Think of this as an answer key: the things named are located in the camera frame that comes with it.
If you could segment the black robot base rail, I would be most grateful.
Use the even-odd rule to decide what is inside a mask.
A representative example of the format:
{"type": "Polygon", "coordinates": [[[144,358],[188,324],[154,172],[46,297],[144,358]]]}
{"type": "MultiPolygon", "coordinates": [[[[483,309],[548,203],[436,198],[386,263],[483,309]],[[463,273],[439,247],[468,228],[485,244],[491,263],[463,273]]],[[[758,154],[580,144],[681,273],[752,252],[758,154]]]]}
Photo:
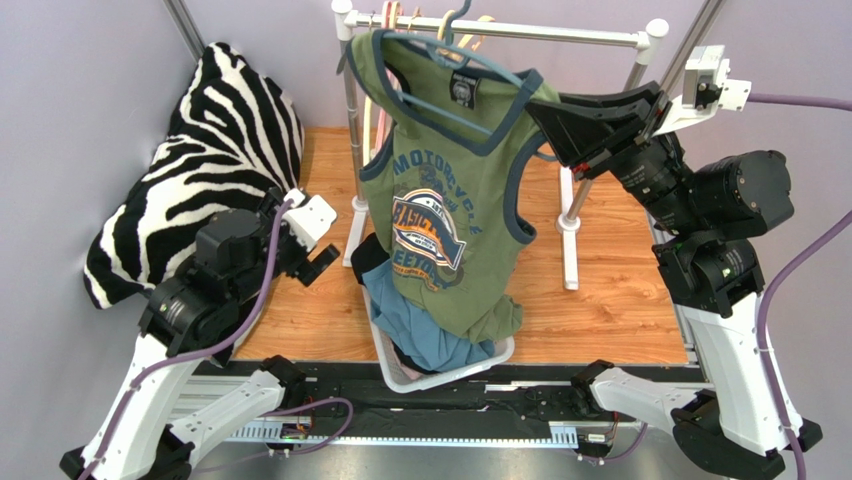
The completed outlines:
{"type": "MultiPolygon", "coordinates": [[[[241,384],[259,361],[236,361],[224,369],[198,367],[175,404],[179,418],[211,403],[241,384]]],[[[482,373],[406,394],[384,382],[376,362],[301,362],[307,374],[304,400],[348,399],[354,417],[344,435],[417,439],[544,439],[548,422],[587,420],[571,406],[570,378],[581,364],[503,364],[482,373]]],[[[682,366],[618,365],[627,372],[661,383],[700,380],[697,370],[682,366]]],[[[333,404],[313,414],[310,433],[331,434],[342,426],[347,408],[333,404]]]]}

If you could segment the beige hanger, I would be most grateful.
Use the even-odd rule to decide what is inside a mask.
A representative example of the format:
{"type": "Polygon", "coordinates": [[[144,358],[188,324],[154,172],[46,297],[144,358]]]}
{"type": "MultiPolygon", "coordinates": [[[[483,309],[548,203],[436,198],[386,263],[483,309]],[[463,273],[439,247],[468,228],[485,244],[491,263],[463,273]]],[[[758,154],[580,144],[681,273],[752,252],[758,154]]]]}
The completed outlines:
{"type": "Polygon", "coordinates": [[[384,26],[395,32],[410,33],[412,27],[409,23],[400,24],[404,16],[404,8],[400,1],[388,1],[384,10],[384,26]]]}

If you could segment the olive green tank top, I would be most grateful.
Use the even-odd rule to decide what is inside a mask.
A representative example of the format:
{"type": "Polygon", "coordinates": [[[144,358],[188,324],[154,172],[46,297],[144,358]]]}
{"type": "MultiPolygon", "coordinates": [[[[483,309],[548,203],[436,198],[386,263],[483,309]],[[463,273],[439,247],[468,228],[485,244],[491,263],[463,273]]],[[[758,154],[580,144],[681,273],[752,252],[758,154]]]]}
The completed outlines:
{"type": "Polygon", "coordinates": [[[359,172],[374,232],[390,256],[393,284],[443,329],[473,342],[499,341],[521,327],[523,309],[506,292],[521,251],[536,237],[518,211],[521,178],[544,144],[526,112],[553,100],[542,77],[520,118],[498,141],[456,141],[400,112],[381,79],[373,30],[344,58],[366,96],[392,120],[376,156],[359,172]]]}

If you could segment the cream white hanger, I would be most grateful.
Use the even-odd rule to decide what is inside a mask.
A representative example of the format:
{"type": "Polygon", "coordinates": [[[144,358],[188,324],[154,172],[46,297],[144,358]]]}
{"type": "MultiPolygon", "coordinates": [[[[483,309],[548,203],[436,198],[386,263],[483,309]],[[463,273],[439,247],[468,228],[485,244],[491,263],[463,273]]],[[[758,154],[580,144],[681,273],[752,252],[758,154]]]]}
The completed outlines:
{"type": "Polygon", "coordinates": [[[363,105],[362,125],[362,159],[361,167],[365,167],[372,159],[372,107],[373,102],[369,96],[365,96],[363,105]]]}

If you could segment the blue grey hanger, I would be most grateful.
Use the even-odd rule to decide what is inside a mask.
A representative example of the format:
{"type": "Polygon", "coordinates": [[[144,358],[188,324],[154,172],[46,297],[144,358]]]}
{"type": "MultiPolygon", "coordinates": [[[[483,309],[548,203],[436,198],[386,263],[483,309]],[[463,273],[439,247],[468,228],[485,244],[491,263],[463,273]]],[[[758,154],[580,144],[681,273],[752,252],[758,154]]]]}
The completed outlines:
{"type": "Polygon", "coordinates": [[[498,141],[520,118],[541,84],[535,70],[512,73],[454,42],[454,30],[434,38],[387,29],[373,35],[381,79],[400,112],[456,141],[498,141]]]}

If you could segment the green hanger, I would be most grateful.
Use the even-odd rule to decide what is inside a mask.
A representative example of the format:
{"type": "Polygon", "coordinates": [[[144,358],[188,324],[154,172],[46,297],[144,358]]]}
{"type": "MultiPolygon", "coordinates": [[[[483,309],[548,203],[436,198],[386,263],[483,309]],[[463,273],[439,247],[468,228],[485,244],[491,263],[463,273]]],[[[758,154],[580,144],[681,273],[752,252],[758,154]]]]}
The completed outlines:
{"type": "Polygon", "coordinates": [[[417,6],[414,11],[411,13],[408,25],[406,27],[407,32],[416,32],[417,29],[415,27],[416,21],[423,16],[423,12],[420,6],[417,6]]]}

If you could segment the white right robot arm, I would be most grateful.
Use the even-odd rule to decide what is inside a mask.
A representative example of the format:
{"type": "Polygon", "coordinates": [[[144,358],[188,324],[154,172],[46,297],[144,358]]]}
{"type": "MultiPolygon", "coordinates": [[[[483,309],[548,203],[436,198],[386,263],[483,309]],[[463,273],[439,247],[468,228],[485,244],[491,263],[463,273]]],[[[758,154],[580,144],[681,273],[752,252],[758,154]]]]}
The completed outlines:
{"type": "Polygon", "coordinates": [[[778,477],[784,451],[808,450],[822,437],[794,410],[759,318],[765,279],[752,239],[793,215],[785,156],[756,150],[691,169],[675,105],[653,82],[533,100],[527,111],[562,166],[579,179],[612,174],[668,235],[652,252],[709,380],[696,391],[667,387],[598,360],[571,380],[577,412],[624,414],[665,430],[714,475],[778,477]]]}

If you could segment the blue ribbed tank top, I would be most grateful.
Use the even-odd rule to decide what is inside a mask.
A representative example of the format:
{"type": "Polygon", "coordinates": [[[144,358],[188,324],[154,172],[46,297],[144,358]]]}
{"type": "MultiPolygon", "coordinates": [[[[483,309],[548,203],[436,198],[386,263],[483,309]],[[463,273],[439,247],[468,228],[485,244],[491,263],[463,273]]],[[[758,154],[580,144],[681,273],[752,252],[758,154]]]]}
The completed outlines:
{"type": "Polygon", "coordinates": [[[396,289],[388,261],[364,272],[371,321],[411,362],[426,372],[443,373],[492,358],[495,344],[474,343],[440,327],[425,310],[396,289]]]}

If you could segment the pink lilac tank top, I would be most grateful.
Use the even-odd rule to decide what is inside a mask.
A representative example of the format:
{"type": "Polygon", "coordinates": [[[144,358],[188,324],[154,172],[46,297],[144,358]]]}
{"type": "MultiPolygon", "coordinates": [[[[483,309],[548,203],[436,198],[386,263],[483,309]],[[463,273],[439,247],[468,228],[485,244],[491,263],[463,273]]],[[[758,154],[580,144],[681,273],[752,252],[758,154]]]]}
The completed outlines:
{"type": "Polygon", "coordinates": [[[401,360],[398,358],[395,359],[395,363],[398,369],[402,372],[402,374],[410,381],[416,381],[423,377],[423,374],[417,370],[409,368],[406,366],[401,360]]]}

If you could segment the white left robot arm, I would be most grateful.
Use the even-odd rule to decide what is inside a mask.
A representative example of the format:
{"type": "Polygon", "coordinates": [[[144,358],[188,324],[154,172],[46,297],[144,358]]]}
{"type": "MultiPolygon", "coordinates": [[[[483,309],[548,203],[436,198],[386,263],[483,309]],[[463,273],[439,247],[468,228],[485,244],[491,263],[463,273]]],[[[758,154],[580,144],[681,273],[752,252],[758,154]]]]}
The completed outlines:
{"type": "Polygon", "coordinates": [[[61,471],[71,479],[186,479],[251,421],[304,411],[305,374],[275,355],[206,406],[171,416],[202,363],[231,360],[275,279],[307,286],[336,260],[335,247],[319,247],[336,219],[322,197],[278,189],[255,210],[212,216],[196,235],[194,253],[150,293],[110,413],[88,444],[63,455],[61,471]]]}

